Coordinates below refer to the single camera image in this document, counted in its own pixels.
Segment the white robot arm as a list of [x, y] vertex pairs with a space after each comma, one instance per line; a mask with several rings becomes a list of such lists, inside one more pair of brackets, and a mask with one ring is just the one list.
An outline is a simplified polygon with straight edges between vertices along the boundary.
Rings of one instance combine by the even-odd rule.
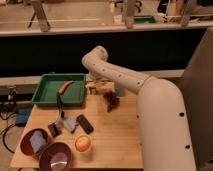
[[182, 92], [172, 82], [107, 61], [97, 46], [82, 58], [94, 79], [107, 78], [136, 94], [144, 171], [197, 171]]

